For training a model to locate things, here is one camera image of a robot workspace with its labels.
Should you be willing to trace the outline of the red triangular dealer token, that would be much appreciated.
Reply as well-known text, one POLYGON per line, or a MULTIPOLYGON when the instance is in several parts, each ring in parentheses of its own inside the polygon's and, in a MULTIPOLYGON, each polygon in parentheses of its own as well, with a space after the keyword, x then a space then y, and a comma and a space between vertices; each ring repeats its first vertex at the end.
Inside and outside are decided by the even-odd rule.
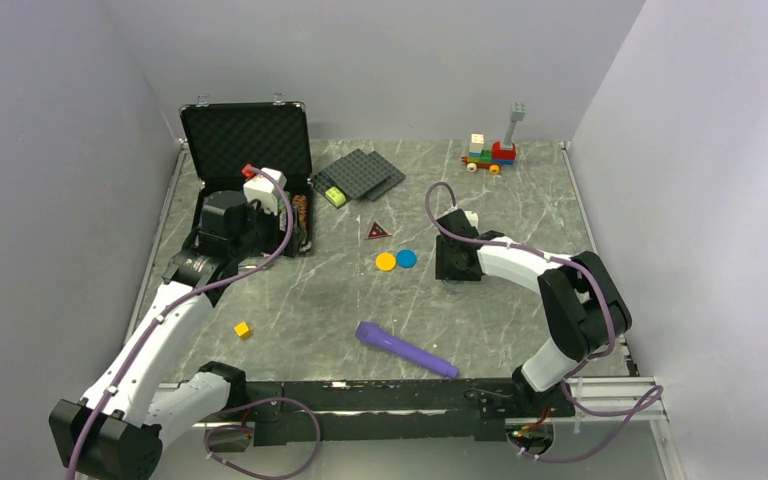
POLYGON ((377 221, 373 221, 369 232, 366 236, 367 240, 380 239, 390 237, 391 234, 384 229, 377 221))

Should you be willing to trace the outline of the yellow round disc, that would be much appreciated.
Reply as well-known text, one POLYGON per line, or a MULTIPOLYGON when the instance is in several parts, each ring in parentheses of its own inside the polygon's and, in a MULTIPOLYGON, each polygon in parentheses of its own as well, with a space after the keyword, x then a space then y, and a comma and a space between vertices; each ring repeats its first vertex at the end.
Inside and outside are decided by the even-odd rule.
POLYGON ((390 252, 382 252, 376 256, 375 266, 380 271, 392 271, 397 266, 396 256, 390 252))

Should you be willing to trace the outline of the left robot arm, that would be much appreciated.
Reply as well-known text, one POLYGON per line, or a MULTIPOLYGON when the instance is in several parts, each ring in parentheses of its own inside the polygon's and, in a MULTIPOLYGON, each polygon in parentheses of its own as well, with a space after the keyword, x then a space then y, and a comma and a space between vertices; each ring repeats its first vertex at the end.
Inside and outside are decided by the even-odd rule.
POLYGON ((299 231, 282 188, 218 191, 170 260, 150 308, 123 349, 77 401, 60 400, 49 426, 66 478, 148 479, 165 449, 204 417, 239 417, 247 406, 242 370, 211 361, 170 396, 155 393, 176 352, 209 317, 225 289, 244 278, 239 263, 271 263, 299 231))

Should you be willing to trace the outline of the blue round disc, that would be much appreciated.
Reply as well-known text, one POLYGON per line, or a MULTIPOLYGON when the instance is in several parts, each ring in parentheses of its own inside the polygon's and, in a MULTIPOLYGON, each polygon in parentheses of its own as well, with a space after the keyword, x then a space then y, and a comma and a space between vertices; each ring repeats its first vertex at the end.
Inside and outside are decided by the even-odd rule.
POLYGON ((402 249, 396 254, 397 265, 401 268, 413 268, 418 261, 417 254, 410 249, 402 249))

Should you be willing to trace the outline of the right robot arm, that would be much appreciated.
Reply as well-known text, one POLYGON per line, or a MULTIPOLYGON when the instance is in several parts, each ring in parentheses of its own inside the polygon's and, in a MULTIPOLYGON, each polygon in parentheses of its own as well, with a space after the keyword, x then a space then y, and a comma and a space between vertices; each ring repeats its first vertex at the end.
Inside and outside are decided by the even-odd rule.
POLYGON ((462 209, 434 220, 440 280, 501 278, 540 295, 549 339, 512 374, 513 406, 532 416, 567 375, 604 354, 632 326, 632 316, 601 258, 540 251, 496 232, 479 233, 462 209))

